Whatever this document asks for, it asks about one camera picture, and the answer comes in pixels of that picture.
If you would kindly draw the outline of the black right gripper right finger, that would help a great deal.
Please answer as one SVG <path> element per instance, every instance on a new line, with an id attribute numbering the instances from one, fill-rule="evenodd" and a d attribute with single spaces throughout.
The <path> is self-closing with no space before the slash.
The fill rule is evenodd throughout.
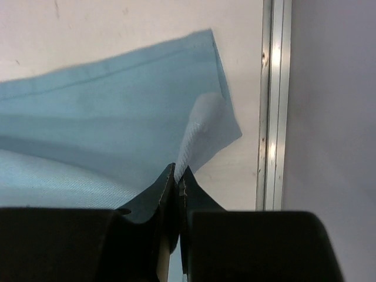
<path id="1" fill-rule="evenodd" d="M 320 219 L 303 211 L 227 211 L 186 169 L 178 184 L 188 281 L 343 281 Z"/>

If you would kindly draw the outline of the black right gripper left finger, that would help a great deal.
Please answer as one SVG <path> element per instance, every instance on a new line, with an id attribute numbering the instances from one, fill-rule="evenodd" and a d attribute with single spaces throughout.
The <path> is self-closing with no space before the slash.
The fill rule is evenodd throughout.
<path id="1" fill-rule="evenodd" d="M 166 281 L 173 173 L 117 209 L 1 209 L 1 280 Z"/>

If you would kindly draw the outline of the light blue trousers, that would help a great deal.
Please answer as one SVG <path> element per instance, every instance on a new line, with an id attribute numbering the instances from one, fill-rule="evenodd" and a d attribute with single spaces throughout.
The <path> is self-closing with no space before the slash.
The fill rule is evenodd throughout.
<path id="1" fill-rule="evenodd" d="M 1 84 L 1 209 L 117 209 L 241 137 L 209 29 Z"/>

